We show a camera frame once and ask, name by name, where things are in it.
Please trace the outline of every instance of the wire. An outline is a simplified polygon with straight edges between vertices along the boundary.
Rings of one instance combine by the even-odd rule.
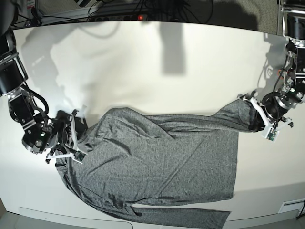
[[[91,11],[91,9],[92,9],[92,7],[93,6],[95,6],[96,4],[98,4],[99,2],[100,2],[101,0],[96,0],[96,2],[95,3],[93,3],[91,6],[90,6],[90,8],[89,8],[89,10],[88,10],[88,12],[87,12],[87,20],[86,21],[88,21],[89,20],[89,17],[90,17],[90,11]]]
[[[141,4],[140,10],[139,10],[139,13],[142,12],[142,8],[143,8],[143,5],[144,5],[144,2],[145,2],[145,0],[142,0],[142,4]]]
[[[275,125],[274,125],[274,128],[276,129],[277,126],[278,126],[278,121],[279,121],[279,116],[280,116],[280,112],[279,112],[279,109],[278,109],[278,104],[276,103],[276,98],[275,98],[275,89],[276,89],[276,86],[278,84],[278,82],[280,81],[280,78],[282,77],[283,75],[283,71],[285,69],[285,66],[286,66],[286,63],[287,63],[287,60],[288,60],[288,55],[286,56],[286,59],[285,59],[285,62],[284,62],[284,65],[283,65],[283,68],[282,68],[282,71],[280,72],[280,75],[278,76],[276,82],[275,82],[275,85],[273,87],[273,91],[272,91],[272,94],[273,94],[273,99],[274,99],[274,102],[275,102],[275,106],[276,106],[276,111],[277,111],[277,119],[276,119],[276,122],[275,122]]]
[[[27,17],[24,17],[24,16],[22,16],[21,14],[18,14],[20,17],[22,17],[22,18],[24,18],[24,19],[26,19],[26,20],[29,20],[29,18],[27,18]]]
[[[301,211],[300,214],[296,217],[296,220],[298,220],[298,219],[301,218],[302,216],[305,216],[305,213],[302,214],[302,212],[304,211],[304,207],[305,207],[305,200],[304,200],[304,204],[303,204],[303,207],[302,207],[302,211]]]
[[[106,5],[106,4],[111,3],[111,2],[113,2],[113,1],[115,1],[115,0],[110,0],[110,1],[96,0],[96,2],[95,2],[92,6],[90,6],[90,8],[89,8],[89,10],[88,10],[88,13],[87,13],[87,16],[88,16],[87,21],[89,20],[89,18],[90,18],[93,14],[97,13],[97,12],[100,10],[101,7],[103,7],[103,6]],[[96,5],[97,3],[99,3],[99,2],[102,2],[103,4],[102,4],[101,6],[99,6],[98,9],[97,9],[95,12],[90,13],[91,8],[92,8],[93,6],[95,6],[95,5]]]
[[[144,1],[144,0],[140,0],[140,1],[138,2],[137,6],[134,8],[133,12],[135,12],[135,11],[137,10],[137,8],[139,7],[141,1]]]
[[[212,16],[213,16],[213,13],[214,13],[214,1],[211,0],[211,13],[210,13],[209,18],[206,20],[205,24],[209,23],[210,19],[211,19]]]
[[[189,11],[189,13],[190,13],[191,15],[193,15],[193,17],[201,24],[201,21],[196,17],[195,14],[193,14],[193,12],[192,12],[190,9],[188,9],[188,8],[186,8],[186,7],[185,7],[185,9],[186,9],[187,11]]]
[[[81,21],[81,20],[78,20],[78,19],[66,18],[66,17],[57,17],[57,16],[41,16],[39,18],[40,19],[41,18],[60,18],[60,19],[68,19],[69,21],[84,22],[84,21]]]
[[[19,24],[19,23],[23,23],[23,22],[26,22],[26,21],[28,21],[28,20],[19,21],[19,22],[15,23],[14,25]]]

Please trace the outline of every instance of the gray shirt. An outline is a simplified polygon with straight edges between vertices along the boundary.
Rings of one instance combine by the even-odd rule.
[[[66,187],[108,215],[141,223],[222,228],[229,212],[178,206],[231,199],[238,131],[248,132],[250,106],[241,100],[213,116],[141,115],[109,110],[80,140],[79,164],[57,159]]]

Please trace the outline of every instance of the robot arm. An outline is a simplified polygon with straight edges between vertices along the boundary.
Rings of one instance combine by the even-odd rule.
[[[77,146],[74,123],[77,111],[50,119],[44,98],[26,84],[28,76],[18,57],[16,41],[10,29],[15,8],[21,6],[22,2],[0,1],[0,95],[8,97],[10,115],[21,124],[25,132],[22,143],[30,152],[41,154],[49,148],[47,163],[58,157],[71,157],[81,163],[86,153]],[[260,102],[251,96],[244,97],[258,114],[252,130],[263,130],[263,136],[273,141],[279,129],[285,125],[293,126],[292,120],[283,115],[305,100],[305,0],[284,0],[283,8],[287,12],[287,35],[290,37],[286,46],[286,61],[280,74],[283,83],[278,89],[275,86],[274,91]],[[44,104],[44,109],[36,105],[35,99]],[[63,155],[54,156],[55,150],[63,152]]]
[[[287,18],[289,43],[274,90],[259,103],[254,98],[245,98],[259,113],[252,130],[263,130],[263,137],[272,141],[276,140],[281,128],[286,125],[293,127],[292,120],[284,118],[284,115],[305,101],[305,0],[284,0],[282,12],[283,34]],[[281,85],[278,83],[280,78],[283,79]]]
[[[81,163],[86,153],[77,146],[74,121],[77,111],[50,119],[47,102],[26,84],[28,76],[16,50],[14,33],[10,29],[15,8],[21,6],[22,2],[0,1],[0,95],[8,97],[10,115],[21,124],[25,132],[22,143],[26,149],[34,154],[51,149],[47,163],[57,157],[53,156],[55,150],[64,153],[60,157],[71,157]],[[35,99],[44,104],[44,110],[37,106]]]

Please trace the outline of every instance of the screw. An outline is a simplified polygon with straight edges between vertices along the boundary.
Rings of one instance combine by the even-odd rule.
[[[298,92],[298,93],[296,94],[296,97],[297,97],[298,99],[302,99],[302,98],[303,98],[303,93],[302,93],[302,92]]]
[[[35,146],[41,147],[41,146],[42,146],[42,141],[41,141],[41,140],[37,140],[37,141],[35,142]]]

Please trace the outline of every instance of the white table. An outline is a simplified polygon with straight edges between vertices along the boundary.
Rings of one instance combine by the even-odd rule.
[[[78,108],[89,125],[120,106],[142,114],[210,115],[258,86],[270,92],[285,60],[284,38],[209,25],[97,22],[15,35],[29,87],[47,100],[50,116]],[[117,220],[67,190],[54,160],[47,165],[45,155],[23,147],[7,98],[0,109],[0,197],[7,211]],[[295,127],[283,129],[275,144],[260,133],[241,133],[233,199],[186,207],[229,210],[228,220],[237,220],[276,214],[283,201],[304,198],[304,115],[305,105],[289,111]]]

